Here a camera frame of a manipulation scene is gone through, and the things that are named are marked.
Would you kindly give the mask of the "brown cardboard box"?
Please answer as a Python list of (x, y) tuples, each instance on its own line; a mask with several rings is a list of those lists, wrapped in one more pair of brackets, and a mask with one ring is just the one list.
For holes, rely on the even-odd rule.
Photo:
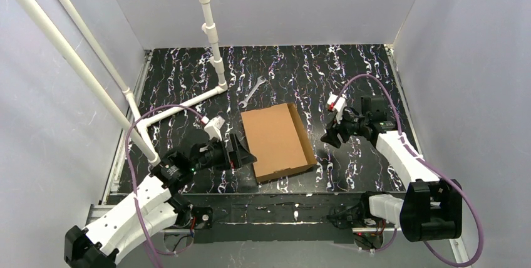
[(241, 113), (257, 183), (306, 172), (317, 164), (307, 128), (294, 103)]

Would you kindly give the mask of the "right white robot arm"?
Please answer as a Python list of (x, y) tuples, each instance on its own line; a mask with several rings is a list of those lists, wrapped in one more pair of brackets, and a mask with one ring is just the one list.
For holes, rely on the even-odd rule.
[(363, 137), (384, 156), (406, 187), (403, 198), (389, 193), (363, 193), (357, 217), (385, 220), (400, 228), (410, 242), (455, 239), (462, 232), (460, 184), (451, 185), (420, 163), (420, 155), (380, 97), (361, 99), (361, 111), (346, 106), (345, 97), (330, 94), (326, 107), (334, 118), (326, 125), (321, 141), (339, 148), (351, 137)]

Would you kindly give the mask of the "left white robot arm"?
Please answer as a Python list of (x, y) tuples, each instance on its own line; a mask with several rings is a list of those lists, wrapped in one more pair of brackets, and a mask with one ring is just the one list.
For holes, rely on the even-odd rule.
[(173, 148), (153, 167), (133, 192), (92, 223), (67, 231), (64, 261), (69, 267), (116, 267), (142, 243), (154, 248), (153, 234), (176, 224), (193, 225), (201, 219), (181, 193), (203, 169), (230, 170), (256, 162), (237, 135), (230, 134), (232, 149), (212, 138), (185, 152)]

